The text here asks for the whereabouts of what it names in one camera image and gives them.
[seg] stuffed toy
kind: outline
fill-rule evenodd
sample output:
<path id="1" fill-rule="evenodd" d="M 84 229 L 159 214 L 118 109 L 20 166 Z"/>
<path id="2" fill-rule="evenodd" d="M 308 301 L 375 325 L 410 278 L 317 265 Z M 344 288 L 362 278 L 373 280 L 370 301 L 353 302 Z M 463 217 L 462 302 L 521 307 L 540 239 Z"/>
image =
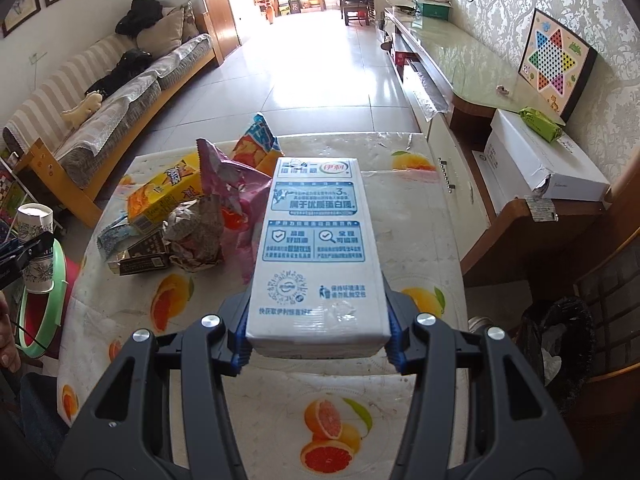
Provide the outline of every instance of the stuffed toy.
<path id="1" fill-rule="evenodd" d="M 77 130 L 82 126 L 82 123 L 95 114 L 101 106 L 102 94 L 100 94 L 100 92 L 91 92 L 78 106 L 62 112 L 60 117 L 62 117 L 65 123 L 71 124 L 74 130 Z"/>

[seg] green package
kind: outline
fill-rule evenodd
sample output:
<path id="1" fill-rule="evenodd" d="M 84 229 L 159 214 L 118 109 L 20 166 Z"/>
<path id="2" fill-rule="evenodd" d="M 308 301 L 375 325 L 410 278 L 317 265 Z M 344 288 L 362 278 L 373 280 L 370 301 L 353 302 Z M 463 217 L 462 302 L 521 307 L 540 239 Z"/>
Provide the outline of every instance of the green package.
<path id="1" fill-rule="evenodd" d="M 524 123 L 546 142 L 553 142 L 562 135 L 562 129 L 545 114 L 534 108 L 523 108 L 520 117 Z"/>

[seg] chinese checkers board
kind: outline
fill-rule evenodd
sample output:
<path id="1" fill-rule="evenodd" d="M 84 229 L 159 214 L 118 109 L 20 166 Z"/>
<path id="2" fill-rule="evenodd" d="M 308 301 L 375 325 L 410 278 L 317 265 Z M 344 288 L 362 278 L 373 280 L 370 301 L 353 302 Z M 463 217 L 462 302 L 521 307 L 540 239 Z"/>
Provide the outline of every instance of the chinese checkers board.
<path id="1" fill-rule="evenodd" d="M 596 56 L 596 51 L 581 38 L 536 9 L 519 72 L 567 121 Z"/>

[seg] wooden sofa frame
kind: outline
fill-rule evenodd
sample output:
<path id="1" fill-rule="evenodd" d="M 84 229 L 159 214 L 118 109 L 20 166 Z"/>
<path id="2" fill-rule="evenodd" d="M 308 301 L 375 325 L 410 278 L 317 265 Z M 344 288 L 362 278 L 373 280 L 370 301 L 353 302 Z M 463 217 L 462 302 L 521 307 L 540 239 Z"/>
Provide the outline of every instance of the wooden sofa frame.
<path id="1" fill-rule="evenodd" d="M 80 189 L 76 186 L 41 139 L 36 140 L 29 148 L 29 151 L 21 156 L 14 168 L 15 173 L 19 174 L 22 170 L 31 168 L 60 203 L 69 209 L 76 218 L 80 219 L 88 227 L 95 227 L 100 219 L 102 210 L 95 205 L 94 200 L 111 174 L 111 171 L 113 171 L 113 168 L 116 167 L 122 155 L 127 151 L 127 148 L 136 139 L 138 134 L 145 129 L 151 119 L 153 119 L 169 99 L 171 99 L 189 79 L 213 59 L 217 58 L 222 62 L 220 46 L 212 30 L 208 13 L 196 15 L 196 24 L 200 32 L 206 32 L 212 35 L 213 50 L 198 60 L 196 65 L 194 65 L 180 81 L 171 86 L 171 88 L 162 91 L 149 110 L 139 118 L 127 135 L 123 137 L 113 150 L 113 153 L 111 153 L 100 168 L 98 168 L 98 171 L 95 172 L 89 185 L 85 189 Z"/>

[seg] dining table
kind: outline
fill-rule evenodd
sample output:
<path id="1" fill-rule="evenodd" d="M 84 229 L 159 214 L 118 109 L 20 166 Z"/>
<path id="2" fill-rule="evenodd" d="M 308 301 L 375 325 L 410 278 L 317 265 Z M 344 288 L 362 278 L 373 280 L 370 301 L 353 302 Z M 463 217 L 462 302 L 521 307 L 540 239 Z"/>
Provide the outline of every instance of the dining table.
<path id="1" fill-rule="evenodd" d="M 343 132 L 278 140 L 286 156 L 358 159 L 380 267 L 390 288 L 410 295 L 420 311 L 441 317 L 453 329 L 467 330 L 446 188 L 425 137 Z M 234 145 L 216 143 L 227 155 Z M 124 215 L 127 197 L 195 151 L 194 145 L 137 156 L 89 241 L 66 310 L 60 349 L 58 412 L 70 425 L 136 330 L 146 328 L 156 335 L 179 332 L 215 314 L 225 298 L 248 286 L 232 258 L 199 272 L 171 266 L 119 276 L 98 250 L 98 234 Z M 172 454 L 177 465 L 188 467 L 179 370 L 172 372 L 170 383 Z M 334 360 L 276 359 L 254 351 L 237 377 L 223 378 L 242 463 L 249 478 L 260 480 L 312 479 L 322 473 L 336 478 L 388 478 L 414 384 L 414 376 L 401 376 L 389 364 L 385 349 L 368 357 Z M 455 395 L 450 466 L 464 458 L 466 370 L 457 371 Z"/>

